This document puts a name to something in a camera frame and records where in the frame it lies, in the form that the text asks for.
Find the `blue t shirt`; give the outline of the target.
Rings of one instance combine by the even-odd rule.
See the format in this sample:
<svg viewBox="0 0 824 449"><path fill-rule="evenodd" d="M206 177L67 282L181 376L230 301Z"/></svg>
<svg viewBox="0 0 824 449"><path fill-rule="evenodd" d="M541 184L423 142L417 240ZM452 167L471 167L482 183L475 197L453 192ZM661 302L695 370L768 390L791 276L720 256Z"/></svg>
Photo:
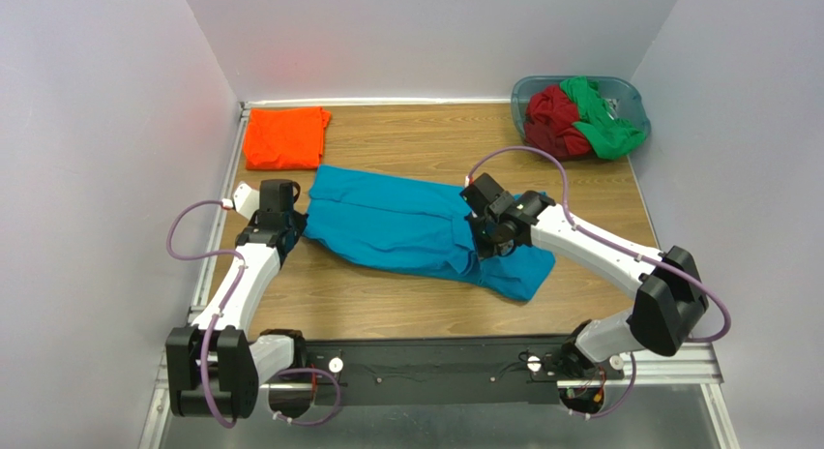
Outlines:
<svg viewBox="0 0 824 449"><path fill-rule="evenodd" d="M520 247L480 259L459 186L323 165L309 189L305 237L357 265L481 286L528 302L556 264Z"/></svg>

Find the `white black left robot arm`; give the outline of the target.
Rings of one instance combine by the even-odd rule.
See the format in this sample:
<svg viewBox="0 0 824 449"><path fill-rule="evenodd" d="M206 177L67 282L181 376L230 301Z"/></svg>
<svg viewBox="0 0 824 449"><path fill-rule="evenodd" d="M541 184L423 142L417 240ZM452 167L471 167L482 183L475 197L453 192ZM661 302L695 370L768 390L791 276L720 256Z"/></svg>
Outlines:
<svg viewBox="0 0 824 449"><path fill-rule="evenodd" d="M276 334L251 343L248 330L260 299L306 229L296 211L300 185L270 179L258 188L239 185L224 210L247 219L232 261L214 298L190 324L171 330L165 341L171 412L179 417L212 417L231 428L251 415L262 381L288 368L295 341Z"/></svg>

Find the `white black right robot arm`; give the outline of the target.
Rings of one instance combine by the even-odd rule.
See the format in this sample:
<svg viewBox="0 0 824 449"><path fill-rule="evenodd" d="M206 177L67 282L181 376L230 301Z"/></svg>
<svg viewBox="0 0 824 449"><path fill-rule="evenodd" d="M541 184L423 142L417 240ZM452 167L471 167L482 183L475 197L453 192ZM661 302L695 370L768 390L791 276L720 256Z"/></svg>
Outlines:
<svg viewBox="0 0 824 449"><path fill-rule="evenodd" d="M622 353L648 350L674 356L706 313L707 296L692 254L677 246L662 252L589 226L552 198L528 191L519 197L484 173L460 193L481 258L532 248L561 255L601 276L633 300L603 319L582 322L551 353L553 369L568 377Z"/></svg>

